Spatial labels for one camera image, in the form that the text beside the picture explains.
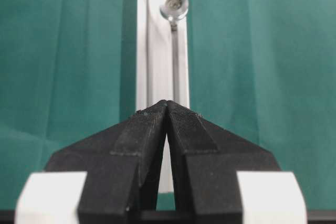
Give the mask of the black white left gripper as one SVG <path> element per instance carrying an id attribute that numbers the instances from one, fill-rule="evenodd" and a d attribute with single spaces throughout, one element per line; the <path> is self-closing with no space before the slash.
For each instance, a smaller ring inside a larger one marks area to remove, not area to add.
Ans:
<path id="1" fill-rule="evenodd" d="M 47 172 L 30 174 L 14 222 L 127 223 L 128 211 L 155 210 L 166 108 L 161 100 L 54 152 Z M 237 171 L 234 181 L 243 223 L 307 223 L 306 204 L 292 172 Z"/>

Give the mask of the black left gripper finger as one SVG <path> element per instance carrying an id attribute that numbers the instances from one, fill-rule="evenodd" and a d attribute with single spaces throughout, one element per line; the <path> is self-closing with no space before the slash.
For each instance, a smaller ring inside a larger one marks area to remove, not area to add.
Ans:
<path id="1" fill-rule="evenodd" d="M 176 210 L 196 223 L 242 223 L 236 172 L 280 171 L 273 154 L 173 101 L 165 119 Z"/>

